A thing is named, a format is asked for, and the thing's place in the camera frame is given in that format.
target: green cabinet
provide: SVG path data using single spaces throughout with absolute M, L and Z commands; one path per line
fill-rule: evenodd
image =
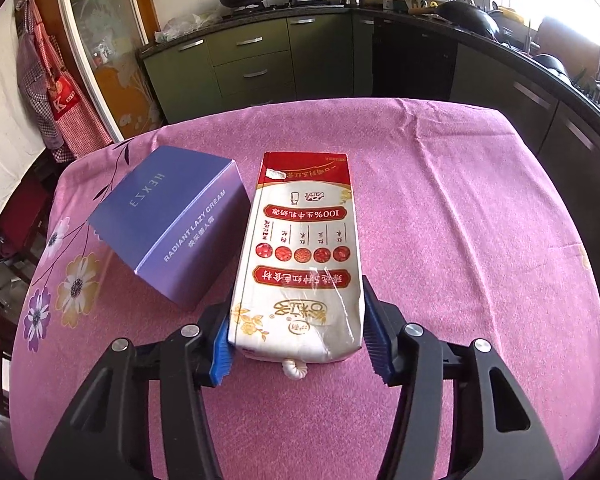
M 240 108 L 286 103 L 295 100 L 296 86 L 293 83 L 267 86 L 256 91 L 238 92 L 222 98 L 225 110 L 239 110 Z
M 169 124 L 222 112 L 222 96 L 204 38 L 144 60 Z
M 289 34 L 284 18 L 228 28 L 209 34 L 206 39 L 214 66 L 289 50 Z
M 356 12 L 353 25 L 353 95 L 370 97 L 374 89 L 374 20 Z
M 248 57 L 216 66 L 216 76 L 222 97 L 294 81 L 289 51 Z
M 600 136 L 560 103 L 538 160 L 578 229 L 600 294 Z
M 353 95 L 351 16 L 287 18 L 296 96 L 299 100 Z
M 450 100 L 500 111 L 534 155 L 558 105 L 558 99 L 515 70 L 463 44 L 458 45 Z

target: food image circle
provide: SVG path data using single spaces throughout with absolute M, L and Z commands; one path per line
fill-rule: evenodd
M 291 259 L 291 249 L 280 245 L 280 247 L 276 249 L 276 258 L 281 262 L 288 262 Z
M 314 251 L 314 260 L 319 264 L 325 264 L 331 259 L 331 251 L 326 247 L 320 247 Z
M 273 254 L 273 248 L 269 244 L 257 244 L 256 254 L 261 258 L 269 258 Z
M 340 245 L 333 250 L 333 259 L 337 262 L 344 262 L 351 256 L 351 251 L 347 246 Z
M 305 264 L 311 259 L 311 251 L 309 249 L 305 249 L 304 247 L 300 247 L 299 249 L 296 249 L 294 258 L 299 264 Z

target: white curtain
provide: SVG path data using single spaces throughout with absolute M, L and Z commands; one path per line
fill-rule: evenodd
M 0 8 L 0 212 L 26 171 L 45 149 L 18 91 L 17 49 L 13 0 L 6 0 Z

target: flower pattern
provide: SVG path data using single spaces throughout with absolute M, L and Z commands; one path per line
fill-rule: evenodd
M 51 321 L 49 304 L 51 303 L 51 294 L 47 288 L 35 291 L 29 299 L 29 311 L 24 317 L 24 339 L 27 340 L 29 351 L 37 352 L 40 340 L 46 337 L 46 328 Z
M 100 262 L 95 254 L 79 255 L 66 266 L 66 278 L 58 285 L 56 310 L 62 310 L 62 326 L 75 328 L 80 314 L 87 315 L 96 300 L 100 285 L 94 278 Z
M 248 308 L 242 308 L 240 304 L 234 306 L 231 309 L 231 321 L 240 326 L 240 329 L 246 335 L 253 335 L 256 332 L 260 333 L 260 337 L 263 341 L 267 340 L 267 335 L 269 332 L 258 328 L 262 325 L 262 315 L 258 314 L 257 316 L 247 316 L 247 312 L 249 312 Z
M 49 236 L 49 240 L 46 241 L 45 250 L 42 253 L 42 256 L 40 256 L 40 264 L 44 263 L 44 261 L 49 258 L 53 258 L 60 247 L 62 247 L 62 239 L 69 230 L 69 220 L 70 219 L 67 216 L 59 221 L 58 225 L 56 225 L 56 228 Z
M 123 128 L 124 126 L 127 126 L 128 124 L 131 124 L 131 114 L 124 114 L 122 117 L 120 117 L 118 124 L 119 124 L 120 128 Z

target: glass cabinet door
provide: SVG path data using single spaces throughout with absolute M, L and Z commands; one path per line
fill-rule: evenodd
M 144 44 L 132 0 L 69 0 L 79 40 L 123 137 L 155 130 L 161 117 L 136 61 Z

